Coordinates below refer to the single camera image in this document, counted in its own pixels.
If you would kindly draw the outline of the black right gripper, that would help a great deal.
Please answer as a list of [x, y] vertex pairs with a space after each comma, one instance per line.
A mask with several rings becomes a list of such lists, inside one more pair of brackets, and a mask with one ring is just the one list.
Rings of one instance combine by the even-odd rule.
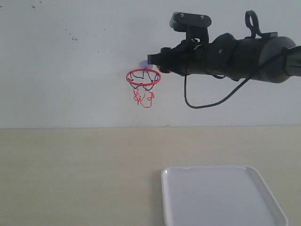
[[174, 48], [164, 47], [160, 53], [149, 54], [149, 65], [160, 65], [180, 76], [191, 74], [213, 75], [207, 60], [211, 43], [201, 44], [197, 40], [182, 40]]

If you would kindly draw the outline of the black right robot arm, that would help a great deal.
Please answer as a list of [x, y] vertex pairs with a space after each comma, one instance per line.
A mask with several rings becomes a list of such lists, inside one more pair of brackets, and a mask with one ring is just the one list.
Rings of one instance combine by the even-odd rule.
[[160, 53], [148, 55], [148, 63], [158, 66], [163, 73], [180, 76], [204, 74], [234, 81], [250, 77], [282, 83], [301, 75], [301, 48], [290, 38], [271, 33], [241, 40], [225, 33], [212, 43], [182, 41], [174, 48], [162, 48]]

